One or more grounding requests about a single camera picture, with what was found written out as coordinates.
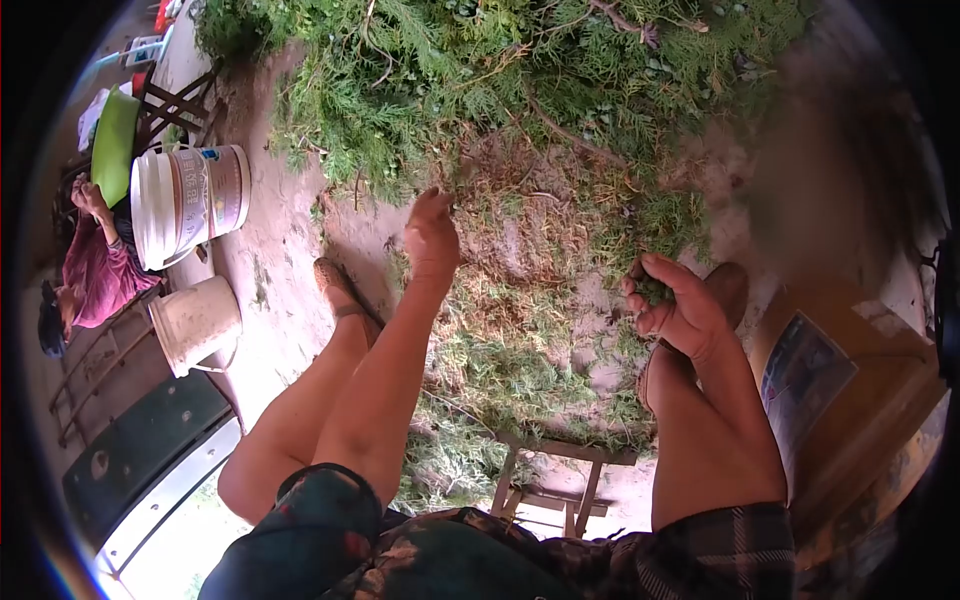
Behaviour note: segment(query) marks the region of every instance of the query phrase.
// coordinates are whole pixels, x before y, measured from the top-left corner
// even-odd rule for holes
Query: black hat
[[[43,302],[40,303],[40,319],[36,324],[36,333],[40,338],[43,353],[50,358],[60,358],[66,350],[63,339],[63,317],[60,315],[60,303],[57,293],[46,279],[40,284]]]

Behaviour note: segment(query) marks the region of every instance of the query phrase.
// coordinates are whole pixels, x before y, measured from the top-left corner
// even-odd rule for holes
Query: green board
[[[124,516],[231,409],[205,374],[161,383],[108,425],[63,475],[67,507],[100,548]]]

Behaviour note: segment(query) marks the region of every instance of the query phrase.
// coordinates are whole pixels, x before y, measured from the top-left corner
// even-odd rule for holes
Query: red object
[[[156,21],[154,21],[154,32],[158,34],[163,34],[167,31],[167,28],[170,27],[174,19],[168,19],[166,17],[167,7],[173,0],[161,0],[160,8],[156,10]]]
[[[154,287],[160,278],[140,274],[123,240],[107,245],[93,217],[82,214],[63,261],[63,285],[76,285],[80,306],[73,324],[93,328],[106,321],[137,291]]]
[[[139,98],[140,91],[143,89],[144,82],[147,81],[147,72],[141,71],[139,73],[133,73],[131,82],[133,83],[133,97]]]

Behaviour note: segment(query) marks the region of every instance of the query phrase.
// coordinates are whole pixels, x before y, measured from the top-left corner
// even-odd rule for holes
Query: wooden stool
[[[533,450],[535,452],[545,452],[555,456],[565,456],[581,461],[592,463],[590,466],[590,475],[587,479],[587,488],[580,502],[567,500],[563,504],[564,508],[564,537],[582,538],[587,530],[587,519],[593,512],[593,497],[596,495],[597,483],[600,481],[600,473],[603,466],[607,465],[626,465],[631,467],[636,465],[635,452],[608,452],[594,447],[582,447],[566,442],[556,442],[553,440],[535,440],[527,438],[521,440],[512,433],[505,431],[497,432],[496,439],[510,447],[507,454],[507,460],[503,463],[503,469],[500,471],[500,479],[496,483],[496,492],[493,494],[493,506],[490,514],[514,520],[516,507],[521,500],[530,498],[531,492],[526,490],[513,490],[510,498],[507,498],[507,492],[510,492],[510,480],[514,475],[516,466],[516,454],[521,449]],[[543,506],[544,508],[553,508],[550,503],[535,501],[531,504]]]

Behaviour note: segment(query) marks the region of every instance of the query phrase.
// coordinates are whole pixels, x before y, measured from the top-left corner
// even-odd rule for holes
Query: shoe
[[[376,314],[368,302],[357,292],[353,281],[329,258],[318,258],[313,263],[313,277],[317,280],[317,289],[321,295],[326,293],[328,286],[340,289],[353,298],[353,304],[341,306],[333,313],[335,323],[349,315],[363,315],[364,330],[367,332],[367,348],[372,348],[380,331],[385,326],[380,316]]]

